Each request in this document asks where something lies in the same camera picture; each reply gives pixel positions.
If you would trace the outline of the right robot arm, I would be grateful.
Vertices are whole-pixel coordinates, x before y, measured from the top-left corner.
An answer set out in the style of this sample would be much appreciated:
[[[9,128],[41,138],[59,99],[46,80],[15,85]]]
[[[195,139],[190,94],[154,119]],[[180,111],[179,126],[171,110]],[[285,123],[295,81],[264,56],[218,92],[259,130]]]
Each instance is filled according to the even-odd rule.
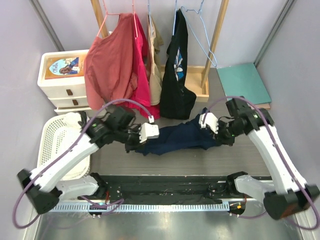
[[[308,184],[299,173],[279,139],[269,112],[242,96],[227,96],[230,121],[214,121],[218,144],[232,146],[236,137],[246,135],[255,145],[270,173],[272,184],[257,180],[246,172],[227,176],[226,193],[233,198],[246,195],[261,202],[274,220],[312,209],[316,224],[320,215],[314,202],[320,196],[316,185]]]

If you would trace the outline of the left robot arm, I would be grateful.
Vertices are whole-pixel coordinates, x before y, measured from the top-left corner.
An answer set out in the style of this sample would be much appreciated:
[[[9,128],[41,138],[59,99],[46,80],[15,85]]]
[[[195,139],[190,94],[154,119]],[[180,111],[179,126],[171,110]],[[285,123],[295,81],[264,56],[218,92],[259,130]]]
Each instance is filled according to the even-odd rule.
[[[104,111],[103,117],[92,118],[78,113],[77,134],[71,145],[45,164],[33,170],[22,169],[17,174],[23,194],[37,214],[48,213],[64,200],[105,198],[109,187],[98,173],[69,180],[64,180],[64,176],[105,145],[122,143],[126,152],[130,152],[159,136],[159,128],[150,114],[148,121],[140,124],[135,123],[135,112],[125,106],[112,104]]]

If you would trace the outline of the navy blue t shirt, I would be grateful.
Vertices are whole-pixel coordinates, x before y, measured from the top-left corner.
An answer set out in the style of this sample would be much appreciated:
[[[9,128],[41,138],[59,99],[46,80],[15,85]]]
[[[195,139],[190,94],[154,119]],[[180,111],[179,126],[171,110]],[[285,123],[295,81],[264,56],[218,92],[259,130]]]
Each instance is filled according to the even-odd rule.
[[[166,153],[184,149],[208,150],[217,147],[209,129],[201,128],[200,114],[194,119],[178,125],[166,126],[159,129],[159,137],[147,141],[145,145],[135,150],[144,156],[154,154],[161,156]]]

